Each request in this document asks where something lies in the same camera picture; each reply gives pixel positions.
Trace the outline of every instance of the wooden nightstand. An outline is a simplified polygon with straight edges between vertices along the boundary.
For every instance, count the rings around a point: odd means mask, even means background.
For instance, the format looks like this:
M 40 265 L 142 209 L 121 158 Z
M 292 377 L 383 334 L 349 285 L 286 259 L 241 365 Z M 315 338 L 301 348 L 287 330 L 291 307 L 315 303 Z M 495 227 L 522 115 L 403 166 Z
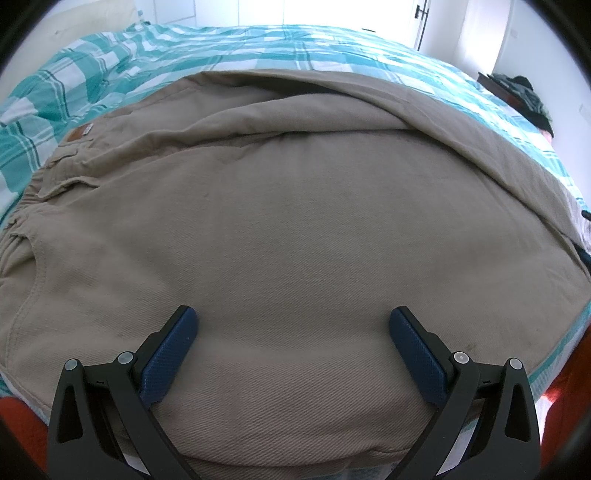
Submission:
M 527 109 L 526 105 L 519 98 L 507 92 L 501 85 L 481 72 L 478 72 L 478 83 L 515 110 Z

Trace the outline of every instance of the door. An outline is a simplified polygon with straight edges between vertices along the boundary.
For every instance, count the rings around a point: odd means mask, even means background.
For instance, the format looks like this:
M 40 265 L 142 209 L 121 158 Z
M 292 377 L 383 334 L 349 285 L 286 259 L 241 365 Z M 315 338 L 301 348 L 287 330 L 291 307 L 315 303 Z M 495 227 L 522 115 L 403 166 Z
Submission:
M 413 17 L 408 25 L 405 45 L 418 50 L 427 25 L 430 7 L 431 0 L 415 0 L 413 2 Z

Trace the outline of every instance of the blue gripper pad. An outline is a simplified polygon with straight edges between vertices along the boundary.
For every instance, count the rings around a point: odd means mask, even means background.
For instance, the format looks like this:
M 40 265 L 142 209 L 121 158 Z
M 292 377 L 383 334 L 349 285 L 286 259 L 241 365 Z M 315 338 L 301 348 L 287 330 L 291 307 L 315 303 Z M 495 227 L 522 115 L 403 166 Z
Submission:
M 142 371 L 139 397 L 149 408 L 164 398 L 197 336 L 197 313 L 187 308 Z
M 426 402 L 441 408 L 447 400 L 446 375 L 435 356 L 398 309 L 390 315 L 390 337 Z

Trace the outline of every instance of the bed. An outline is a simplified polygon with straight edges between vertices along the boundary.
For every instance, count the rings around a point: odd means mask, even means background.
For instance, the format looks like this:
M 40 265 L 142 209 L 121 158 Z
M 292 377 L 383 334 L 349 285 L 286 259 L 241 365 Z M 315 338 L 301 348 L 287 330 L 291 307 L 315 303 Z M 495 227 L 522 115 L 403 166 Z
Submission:
M 411 87 L 504 137 L 558 178 L 580 207 L 586 207 L 537 128 L 460 70 L 402 45 L 335 27 L 188 28 L 139 23 L 75 41 L 24 79 L 0 106 L 1 225 L 6 224 L 33 172 L 73 128 L 190 74 L 252 69 L 352 72 Z M 581 219 L 575 221 L 583 225 Z M 583 227 L 581 235 L 588 249 L 591 243 Z M 545 363 L 530 372 L 534 398 L 541 397 L 561 370 L 590 317 L 591 303 Z M 0 382 L 0 395 L 19 396 L 19 392 L 9 382 Z M 37 413 L 47 422 L 42 412 Z M 349 472 L 347 478 L 379 478 L 383 473 L 383 469 L 364 469 Z

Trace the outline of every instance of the white wall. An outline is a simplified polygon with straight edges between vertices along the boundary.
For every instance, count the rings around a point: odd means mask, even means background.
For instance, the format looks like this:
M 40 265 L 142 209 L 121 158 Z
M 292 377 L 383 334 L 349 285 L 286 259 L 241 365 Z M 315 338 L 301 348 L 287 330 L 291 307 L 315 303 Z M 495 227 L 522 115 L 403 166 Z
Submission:
M 415 0 L 284 0 L 285 24 L 332 25 L 406 43 Z
M 284 17 L 283 0 L 239 0 L 240 25 L 281 25 Z
M 451 63 L 469 0 L 431 0 L 421 53 Z
M 138 21 L 134 0 L 61 0 L 29 33 L 0 75 L 0 102 L 59 49 L 85 35 Z
M 474 79 L 491 73 L 501 50 L 511 0 L 469 0 L 452 65 Z
M 591 202 L 591 118 L 580 112 L 591 112 L 591 87 L 559 37 L 524 0 L 514 0 L 494 71 L 529 78 L 553 119 L 553 147 Z
M 195 8 L 193 0 L 134 0 L 142 19 L 152 24 L 177 24 L 195 27 Z

